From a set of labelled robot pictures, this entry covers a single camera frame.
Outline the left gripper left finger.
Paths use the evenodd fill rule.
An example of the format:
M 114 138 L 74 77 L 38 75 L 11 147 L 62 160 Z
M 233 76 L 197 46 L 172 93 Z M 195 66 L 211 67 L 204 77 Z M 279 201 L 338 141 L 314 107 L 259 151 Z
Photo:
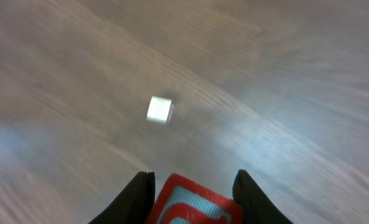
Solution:
M 145 224 L 154 206 L 155 192 L 155 174 L 138 172 L 89 224 Z

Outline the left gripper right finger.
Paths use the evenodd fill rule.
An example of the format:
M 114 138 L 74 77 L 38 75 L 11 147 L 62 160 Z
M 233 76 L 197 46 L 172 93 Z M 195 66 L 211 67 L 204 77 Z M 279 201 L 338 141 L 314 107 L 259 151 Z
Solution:
M 292 224 L 245 170 L 238 171 L 232 195 L 243 209 L 243 224 Z

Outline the red letter U block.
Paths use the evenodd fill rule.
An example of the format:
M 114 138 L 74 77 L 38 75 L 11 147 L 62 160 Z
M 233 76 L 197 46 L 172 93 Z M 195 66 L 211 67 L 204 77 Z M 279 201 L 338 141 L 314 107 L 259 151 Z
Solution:
M 146 224 L 240 224 L 243 209 L 234 201 L 186 178 L 172 174 L 166 180 Z

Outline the white letter I block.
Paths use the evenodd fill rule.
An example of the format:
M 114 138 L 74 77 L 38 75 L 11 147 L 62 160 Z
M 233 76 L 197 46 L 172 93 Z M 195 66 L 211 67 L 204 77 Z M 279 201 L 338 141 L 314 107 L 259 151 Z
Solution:
M 156 123 L 167 124 L 172 117 L 173 109 L 174 104 L 171 99 L 152 96 L 146 119 Z

